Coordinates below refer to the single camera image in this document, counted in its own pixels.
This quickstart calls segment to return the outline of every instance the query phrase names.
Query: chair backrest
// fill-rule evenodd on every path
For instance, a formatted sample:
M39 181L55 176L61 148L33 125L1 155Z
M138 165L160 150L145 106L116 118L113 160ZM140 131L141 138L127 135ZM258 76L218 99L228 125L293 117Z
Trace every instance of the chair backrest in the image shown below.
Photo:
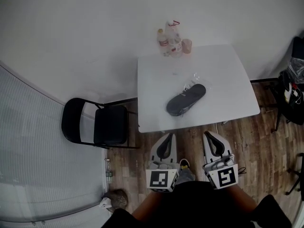
M67 102L63 110L61 129L63 135L73 143L81 143L79 125L82 109L86 102L81 98L73 98Z

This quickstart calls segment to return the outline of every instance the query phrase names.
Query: white table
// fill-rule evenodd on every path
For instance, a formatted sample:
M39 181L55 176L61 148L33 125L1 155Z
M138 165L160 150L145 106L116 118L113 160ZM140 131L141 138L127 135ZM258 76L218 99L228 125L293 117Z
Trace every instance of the white table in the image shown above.
M206 94L183 116L166 112L194 73ZM141 133L219 123L259 114L251 83L230 45L192 48L180 58L161 54L138 59L138 124Z

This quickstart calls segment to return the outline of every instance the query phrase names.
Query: shoe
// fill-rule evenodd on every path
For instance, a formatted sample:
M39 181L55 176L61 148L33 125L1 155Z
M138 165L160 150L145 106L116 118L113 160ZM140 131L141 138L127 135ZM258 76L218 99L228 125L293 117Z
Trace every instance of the shoe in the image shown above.
M189 161L187 161L186 159L181 159L180 160L180 169L185 169L185 168L189 168L190 164Z
M206 93L205 86L195 84L188 90L184 90L181 94L172 98L166 110L171 116L180 116L185 114L199 99Z

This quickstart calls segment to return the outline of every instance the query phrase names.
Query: sneaker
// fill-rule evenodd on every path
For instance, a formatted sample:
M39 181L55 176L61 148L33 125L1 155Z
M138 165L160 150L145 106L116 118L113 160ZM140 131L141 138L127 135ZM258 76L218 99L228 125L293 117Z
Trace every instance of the sneaker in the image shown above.
M190 164L189 161L187 161L186 159L181 159L180 160L180 169L185 169L185 168L189 168Z

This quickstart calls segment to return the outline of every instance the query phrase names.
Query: chair seat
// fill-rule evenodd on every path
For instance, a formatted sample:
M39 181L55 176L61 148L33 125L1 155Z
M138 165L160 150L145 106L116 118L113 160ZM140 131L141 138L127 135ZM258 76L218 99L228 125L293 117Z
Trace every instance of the chair seat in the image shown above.
M128 135L128 111L122 105L96 110L94 143L122 144Z

